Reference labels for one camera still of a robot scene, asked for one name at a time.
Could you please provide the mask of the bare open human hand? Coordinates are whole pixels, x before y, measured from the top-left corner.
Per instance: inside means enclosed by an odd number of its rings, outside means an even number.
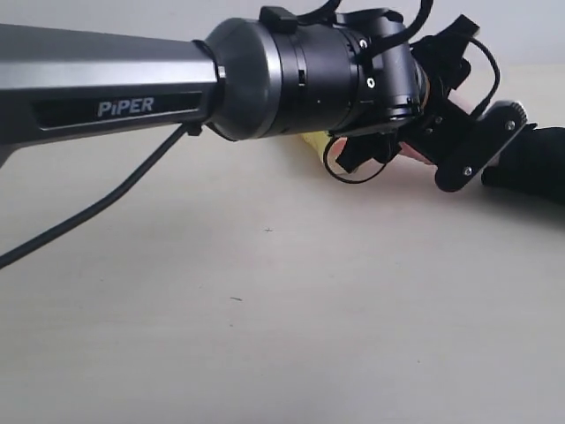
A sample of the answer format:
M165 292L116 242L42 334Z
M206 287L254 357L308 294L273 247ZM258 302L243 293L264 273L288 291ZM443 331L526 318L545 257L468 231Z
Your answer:
M460 109L464 110L468 114L471 114L475 106L470 103L469 101L465 100L462 96L460 96L457 92L452 92L449 100L457 105ZM415 150L412 146L408 143L402 141L399 143L400 145L400 152L399 154L410 159L416 160L420 163L424 163L426 165L433 166L433 162L429 161L426 157L421 155L417 150Z

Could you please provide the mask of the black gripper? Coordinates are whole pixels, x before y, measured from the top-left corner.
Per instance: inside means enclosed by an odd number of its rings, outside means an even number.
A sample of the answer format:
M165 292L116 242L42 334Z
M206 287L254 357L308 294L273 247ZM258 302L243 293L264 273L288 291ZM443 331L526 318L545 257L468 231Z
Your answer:
M385 168L404 146L436 168L444 192L462 189L526 126L519 102L493 102L501 75L490 50L476 39L478 25L464 15L413 44L408 30L389 16L375 20L375 39L360 52L371 103L357 127L330 140L330 172L355 184L364 165ZM466 111L450 99L471 73L464 52L476 45L494 74L485 98Z

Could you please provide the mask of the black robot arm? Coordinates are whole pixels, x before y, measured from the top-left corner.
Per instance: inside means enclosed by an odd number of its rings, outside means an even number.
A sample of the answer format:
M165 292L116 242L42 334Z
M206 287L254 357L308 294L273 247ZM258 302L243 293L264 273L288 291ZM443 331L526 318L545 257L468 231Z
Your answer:
M350 184L402 143L462 189L527 125L519 102L487 95L472 111L449 96L469 76L478 26L464 16L415 39L390 9L297 15L265 6L203 40L161 40L34 26L1 27L1 156L61 140L156 127L208 128L225 140L324 132L328 172Z

